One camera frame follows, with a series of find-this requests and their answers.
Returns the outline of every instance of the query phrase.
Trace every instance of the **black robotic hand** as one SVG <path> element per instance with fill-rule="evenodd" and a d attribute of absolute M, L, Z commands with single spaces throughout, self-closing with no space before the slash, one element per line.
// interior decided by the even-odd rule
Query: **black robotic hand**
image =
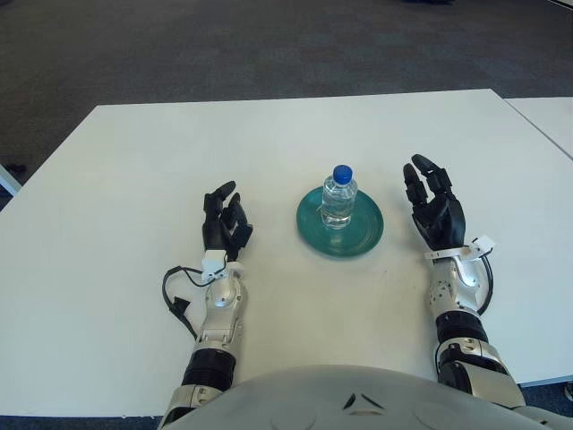
<path fill-rule="evenodd" d="M 205 194 L 203 201 L 205 250 L 224 249 L 229 262 L 236 260 L 239 250 L 247 245 L 252 233 L 252 225 L 247 223 L 239 193 L 233 195 L 226 208 L 223 207 L 223 201 L 233 190 L 235 181 L 227 182 L 213 193 Z"/>
<path fill-rule="evenodd" d="M 433 250 L 456 248 L 464 245 L 466 219 L 462 205 L 451 192 L 451 182 L 445 168 L 439 168 L 422 155 L 415 154 L 412 162 L 426 177 L 435 194 L 428 203 L 426 189 L 414 167 L 404 166 L 406 195 L 412 203 L 412 218 L 426 244 Z"/>

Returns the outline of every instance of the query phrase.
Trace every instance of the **water bottle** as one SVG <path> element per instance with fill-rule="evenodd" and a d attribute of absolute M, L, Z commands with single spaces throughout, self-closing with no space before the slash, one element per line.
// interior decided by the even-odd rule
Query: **water bottle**
<path fill-rule="evenodd" d="M 322 222 L 328 228 L 341 229 L 350 223 L 358 185 L 352 178 L 352 168 L 336 166 L 322 188 Z"/>

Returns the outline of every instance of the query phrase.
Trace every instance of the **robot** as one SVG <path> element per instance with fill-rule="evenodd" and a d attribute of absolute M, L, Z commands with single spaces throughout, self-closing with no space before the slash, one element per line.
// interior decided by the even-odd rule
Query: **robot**
<path fill-rule="evenodd" d="M 480 315 L 492 298 L 487 236 L 465 245 L 466 221 L 444 168 L 421 155 L 404 166 L 406 196 L 414 223 L 431 251 L 428 306 L 440 345 L 438 382 L 384 369 L 323 365 L 255 378 L 229 390 L 237 360 L 246 290 L 239 250 L 252 233 L 240 196 L 229 182 L 205 194 L 202 271 L 175 267 L 166 273 L 167 306 L 196 338 L 182 384 L 173 394 L 159 429 L 573 429 L 573 420 L 528 407 L 520 389 L 489 343 Z M 485 270 L 488 286 L 480 286 Z M 184 316 L 189 302 L 172 301 L 167 279 L 183 271 L 207 288 L 206 318 L 199 334 Z M 192 278 L 201 275 L 202 283 Z"/>

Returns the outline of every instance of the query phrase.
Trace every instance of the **teal plate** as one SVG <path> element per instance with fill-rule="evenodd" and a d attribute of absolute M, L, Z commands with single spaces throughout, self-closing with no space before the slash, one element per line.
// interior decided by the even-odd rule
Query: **teal plate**
<path fill-rule="evenodd" d="M 356 195 L 350 224 L 340 230 L 324 227 L 322 187 L 310 191 L 298 205 L 296 225 L 314 249 L 335 257 L 354 257 L 373 249 L 382 237 L 384 219 L 376 203 L 362 191 Z"/>

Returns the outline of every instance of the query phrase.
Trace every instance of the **floor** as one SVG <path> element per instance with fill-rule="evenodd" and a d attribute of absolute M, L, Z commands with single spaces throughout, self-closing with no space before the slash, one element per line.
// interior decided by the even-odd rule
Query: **floor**
<path fill-rule="evenodd" d="M 544 0 L 0 0 L 0 162 L 25 165 L 25 183 L 100 104 L 573 96 L 572 76 L 573 12 Z M 525 390 L 573 416 L 561 392 Z M 0 430 L 157 423 L 0 417 Z"/>

